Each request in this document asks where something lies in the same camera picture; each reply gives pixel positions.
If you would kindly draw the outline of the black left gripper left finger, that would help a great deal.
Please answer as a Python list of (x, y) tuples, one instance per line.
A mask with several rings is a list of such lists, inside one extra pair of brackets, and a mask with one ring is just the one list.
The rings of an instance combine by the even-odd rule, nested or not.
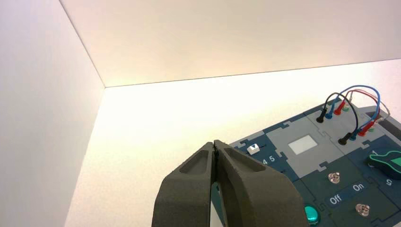
[(216, 181), (214, 144), (207, 142), (162, 181), (154, 227), (210, 226), (211, 187)]

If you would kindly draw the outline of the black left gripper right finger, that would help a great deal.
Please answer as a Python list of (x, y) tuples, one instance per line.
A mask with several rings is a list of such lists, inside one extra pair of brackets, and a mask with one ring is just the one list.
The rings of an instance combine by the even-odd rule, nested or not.
[(216, 177), (226, 227), (307, 227), (304, 200), (283, 173), (220, 141)]

